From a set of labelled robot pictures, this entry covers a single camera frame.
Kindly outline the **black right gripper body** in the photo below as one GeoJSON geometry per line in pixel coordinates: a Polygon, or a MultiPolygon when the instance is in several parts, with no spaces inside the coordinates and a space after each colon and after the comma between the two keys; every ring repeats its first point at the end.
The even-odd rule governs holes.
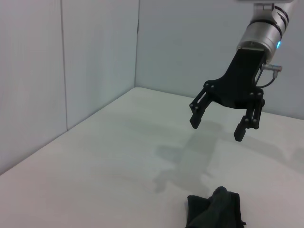
{"type": "Polygon", "coordinates": [[[265,51],[239,49],[225,74],[207,81],[204,89],[214,102],[224,107],[246,109],[251,102],[264,106],[264,92],[256,87],[255,77],[265,62],[265,51]]]}

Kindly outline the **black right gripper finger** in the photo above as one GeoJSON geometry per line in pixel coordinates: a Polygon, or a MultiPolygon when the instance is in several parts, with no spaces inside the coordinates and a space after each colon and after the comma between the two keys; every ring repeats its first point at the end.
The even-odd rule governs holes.
{"type": "Polygon", "coordinates": [[[190,103],[190,109],[192,111],[190,123],[194,129],[198,128],[206,108],[210,105],[212,101],[212,96],[209,95],[207,90],[204,88],[190,103]]]}
{"type": "Polygon", "coordinates": [[[248,103],[246,113],[242,117],[234,132],[234,138],[236,141],[241,142],[243,140],[246,129],[259,128],[260,116],[264,105],[265,100],[263,98],[248,103]]]}

